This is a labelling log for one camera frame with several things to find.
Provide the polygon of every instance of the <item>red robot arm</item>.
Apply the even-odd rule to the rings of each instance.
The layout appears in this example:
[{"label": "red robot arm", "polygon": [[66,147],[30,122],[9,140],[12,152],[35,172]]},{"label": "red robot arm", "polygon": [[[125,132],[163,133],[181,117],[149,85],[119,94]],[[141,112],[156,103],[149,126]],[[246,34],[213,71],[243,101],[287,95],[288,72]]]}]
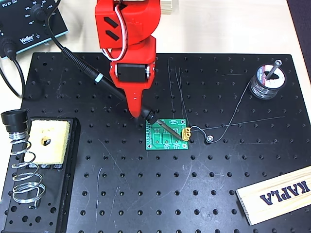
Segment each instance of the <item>red robot arm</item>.
[{"label": "red robot arm", "polygon": [[[122,40],[126,38],[126,53],[119,60],[112,59],[110,76],[115,86],[125,91],[131,114],[139,117],[142,92],[151,87],[155,77],[156,39],[151,34],[160,21],[160,0],[118,4],[113,0],[97,1],[95,17],[99,42],[104,52],[110,48],[111,57],[117,58],[122,54]],[[118,9],[126,25],[126,35]]]}]

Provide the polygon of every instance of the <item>cleaning sponge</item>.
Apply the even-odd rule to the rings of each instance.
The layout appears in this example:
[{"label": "cleaning sponge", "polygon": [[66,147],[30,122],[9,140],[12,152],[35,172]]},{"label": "cleaning sponge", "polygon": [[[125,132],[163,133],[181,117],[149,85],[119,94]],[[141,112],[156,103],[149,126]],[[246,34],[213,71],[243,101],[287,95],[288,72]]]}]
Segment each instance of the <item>cleaning sponge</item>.
[{"label": "cleaning sponge", "polygon": [[[64,161],[70,124],[63,120],[33,120],[29,141],[32,147],[29,151],[36,155],[34,160],[38,165],[62,164]],[[24,161],[33,158],[25,154]]]}]

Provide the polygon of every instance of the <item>metal coil spring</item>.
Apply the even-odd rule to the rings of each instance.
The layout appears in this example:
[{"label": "metal coil spring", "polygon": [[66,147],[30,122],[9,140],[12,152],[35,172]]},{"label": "metal coil spring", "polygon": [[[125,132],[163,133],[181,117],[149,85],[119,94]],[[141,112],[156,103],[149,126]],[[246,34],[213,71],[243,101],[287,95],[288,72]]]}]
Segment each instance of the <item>metal coil spring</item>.
[{"label": "metal coil spring", "polygon": [[274,98],[279,91],[279,89],[267,89],[263,87],[256,78],[256,75],[251,79],[249,88],[255,96],[262,100],[270,100]]},{"label": "metal coil spring", "polygon": [[[28,133],[23,132],[23,133],[14,133],[10,135],[10,139],[12,139],[11,144],[13,145],[18,145],[18,144],[27,144],[27,147],[23,150],[20,151],[13,151],[11,152],[11,156],[17,156],[21,154],[32,154],[34,157],[31,161],[29,162],[22,162],[18,164],[13,164],[12,168],[13,169],[18,169],[18,168],[23,168],[26,166],[31,165],[32,167],[35,167],[34,172],[26,172],[26,173],[21,173],[16,176],[14,176],[12,179],[13,181],[25,181],[27,179],[30,179],[33,176],[37,176],[39,178],[39,182],[26,182],[22,184],[18,184],[13,188],[13,199],[14,201],[21,203],[21,204],[28,204],[34,202],[34,206],[29,206],[30,209],[36,209],[38,207],[38,202],[43,195],[45,194],[46,187],[44,184],[42,184],[42,175],[38,174],[39,171],[39,166],[33,161],[35,160],[36,156],[33,152],[29,151],[30,147],[32,146],[31,142],[28,141]],[[31,192],[33,190],[37,189],[37,194],[33,198],[28,198],[28,199],[22,199],[17,197],[17,194],[22,194],[22,193],[27,193]]]}]

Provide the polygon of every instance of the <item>table surface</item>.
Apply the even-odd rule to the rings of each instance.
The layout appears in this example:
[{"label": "table surface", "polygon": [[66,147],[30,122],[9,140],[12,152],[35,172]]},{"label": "table surface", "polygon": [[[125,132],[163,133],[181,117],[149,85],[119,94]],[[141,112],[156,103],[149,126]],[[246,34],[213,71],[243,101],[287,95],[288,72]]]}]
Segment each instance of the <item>table surface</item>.
[{"label": "table surface", "polygon": [[[69,29],[61,43],[74,52],[98,52],[99,42],[94,8],[96,1],[67,0],[60,11]],[[311,111],[311,85],[299,41],[286,0],[173,0],[171,15],[163,15],[153,36],[157,52],[170,53],[274,53],[291,54],[308,111]],[[33,52],[57,52],[52,43],[40,45],[17,56],[25,77]],[[19,88],[18,73],[9,60],[0,61],[9,80]],[[0,112],[18,109],[21,100],[0,80]],[[9,160],[8,135],[0,124],[3,187]]]}]

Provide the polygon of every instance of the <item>red and white wire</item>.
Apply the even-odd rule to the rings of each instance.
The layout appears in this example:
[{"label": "red and white wire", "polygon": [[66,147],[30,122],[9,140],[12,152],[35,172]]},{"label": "red and white wire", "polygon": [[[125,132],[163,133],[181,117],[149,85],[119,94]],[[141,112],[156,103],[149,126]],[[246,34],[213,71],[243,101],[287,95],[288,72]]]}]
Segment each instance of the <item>red and white wire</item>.
[{"label": "red and white wire", "polygon": [[111,57],[111,54],[108,51],[108,49],[102,49],[102,53],[105,55],[105,57],[107,57],[112,62],[116,62],[116,61],[121,60],[125,56],[125,54],[127,52],[127,47],[128,47],[128,33],[127,33],[125,20],[124,20],[122,13],[120,11],[120,4],[116,5],[115,12],[117,14],[117,17],[118,17],[120,25],[121,25],[122,50],[121,50],[121,52],[117,58],[113,58],[113,57]]}]

